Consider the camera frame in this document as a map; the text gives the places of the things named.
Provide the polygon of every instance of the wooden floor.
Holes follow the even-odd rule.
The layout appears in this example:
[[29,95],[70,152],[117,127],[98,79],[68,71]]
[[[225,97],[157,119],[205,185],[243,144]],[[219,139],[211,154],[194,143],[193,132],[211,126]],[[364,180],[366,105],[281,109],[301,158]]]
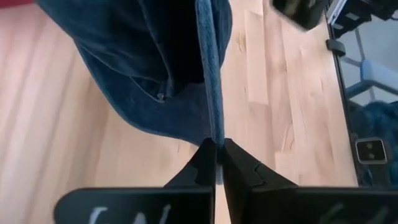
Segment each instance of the wooden floor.
[[[267,2],[231,0],[226,134],[300,185],[356,185],[325,22],[301,33]],[[79,187],[162,186],[196,149],[126,124],[38,7],[0,10],[0,223],[52,223]],[[229,223],[217,191],[216,222]]]

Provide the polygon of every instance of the blue fabric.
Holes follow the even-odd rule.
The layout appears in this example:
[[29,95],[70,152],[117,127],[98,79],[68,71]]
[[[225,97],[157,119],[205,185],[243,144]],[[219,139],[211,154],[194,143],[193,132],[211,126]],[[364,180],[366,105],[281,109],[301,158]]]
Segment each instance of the blue fabric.
[[[352,112],[350,118],[359,138],[378,137],[388,143],[393,153],[389,177],[398,186],[398,103],[373,102]],[[371,177],[365,177],[365,182],[371,184]]]
[[37,4],[74,39],[96,83],[129,124],[197,145],[210,136],[222,141],[228,0]]

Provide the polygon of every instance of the grey floor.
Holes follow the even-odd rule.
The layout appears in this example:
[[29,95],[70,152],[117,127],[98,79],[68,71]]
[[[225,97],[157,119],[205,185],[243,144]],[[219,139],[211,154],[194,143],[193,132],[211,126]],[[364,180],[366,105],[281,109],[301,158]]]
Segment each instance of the grey floor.
[[[363,57],[390,68],[398,75],[398,21],[383,21],[373,17],[372,22],[360,25],[357,32],[362,41]],[[341,69],[347,88],[359,82],[360,74],[359,67],[346,63],[344,60],[360,62],[361,50],[355,31],[345,33],[339,41],[346,47],[346,58],[342,59]],[[351,99],[360,105],[366,105],[375,100],[398,101],[398,96],[378,88],[371,88]]]

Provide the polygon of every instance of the phone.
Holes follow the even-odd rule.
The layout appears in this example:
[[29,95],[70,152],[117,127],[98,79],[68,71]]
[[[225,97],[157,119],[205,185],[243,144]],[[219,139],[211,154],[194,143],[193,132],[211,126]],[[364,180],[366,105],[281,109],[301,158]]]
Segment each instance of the phone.
[[321,21],[328,0],[271,0],[272,6],[290,21],[305,30]]

